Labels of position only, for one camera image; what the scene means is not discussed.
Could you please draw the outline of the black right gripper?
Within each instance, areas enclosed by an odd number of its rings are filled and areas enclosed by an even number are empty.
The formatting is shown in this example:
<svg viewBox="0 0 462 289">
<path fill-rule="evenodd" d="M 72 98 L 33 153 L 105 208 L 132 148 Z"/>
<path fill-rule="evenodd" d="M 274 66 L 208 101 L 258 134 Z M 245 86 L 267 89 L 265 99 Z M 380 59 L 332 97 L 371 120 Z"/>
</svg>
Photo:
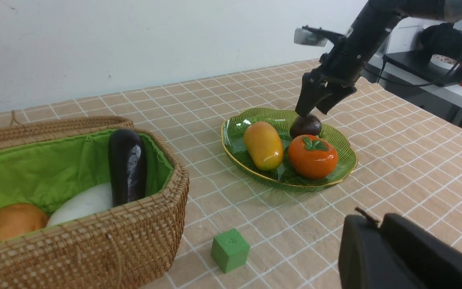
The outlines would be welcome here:
<svg viewBox="0 0 462 289">
<path fill-rule="evenodd" d="M 320 58 L 320 66 L 301 77 L 301 91 L 295 112 L 306 117 L 314 108 L 327 115 L 333 107 L 357 92 L 355 84 L 370 60 L 345 40 Z"/>
</svg>

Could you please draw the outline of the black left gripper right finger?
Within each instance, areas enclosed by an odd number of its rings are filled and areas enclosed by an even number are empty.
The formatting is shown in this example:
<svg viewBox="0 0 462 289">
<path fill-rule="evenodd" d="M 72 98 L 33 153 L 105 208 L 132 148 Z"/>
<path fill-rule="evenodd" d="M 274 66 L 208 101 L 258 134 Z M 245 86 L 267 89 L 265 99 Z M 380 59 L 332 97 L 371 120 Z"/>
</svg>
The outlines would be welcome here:
<svg viewBox="0 0 462 289">
<path fill-rule="evenodd" d="M 429 289 L 462 289 L 462 253 L 395 213 L 385 214 L 380 233 Z"/>
</svg>

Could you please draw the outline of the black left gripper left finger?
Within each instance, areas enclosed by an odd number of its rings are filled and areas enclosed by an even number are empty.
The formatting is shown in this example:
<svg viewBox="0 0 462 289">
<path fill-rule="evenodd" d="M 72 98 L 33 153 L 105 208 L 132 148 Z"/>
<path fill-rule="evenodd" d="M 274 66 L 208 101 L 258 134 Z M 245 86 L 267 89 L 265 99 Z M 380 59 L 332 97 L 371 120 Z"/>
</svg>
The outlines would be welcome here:
<svg viewBox="0 0 462 289">
<path fill-rule="evenodd" d="M 414 289 L 416 281 L 363 209 L 344 219 L 338 270 L 343 289 Z"/>
</svg>

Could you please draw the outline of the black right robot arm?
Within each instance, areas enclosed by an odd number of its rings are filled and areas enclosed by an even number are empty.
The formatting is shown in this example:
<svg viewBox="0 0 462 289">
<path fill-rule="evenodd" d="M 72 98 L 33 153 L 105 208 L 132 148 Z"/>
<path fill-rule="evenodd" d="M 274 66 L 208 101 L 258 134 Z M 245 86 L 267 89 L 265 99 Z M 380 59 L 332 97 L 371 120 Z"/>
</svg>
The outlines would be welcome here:
<svg viewBox="0 0 462 289">
<path fill-rule="evenodd" d="M 363 68 L 397 24 L 408 17 L 458 22 L 462 0 L 369 0 L 344 35 L 309 26 L 297 28 L 295 43 L 315 45 L 323 37 L 333 47 L 323 54 L 319 67 L 303 74 L 295 112 L 305 117 L 317 108 L 327 114 L 356 93 Z"/>
</svg>

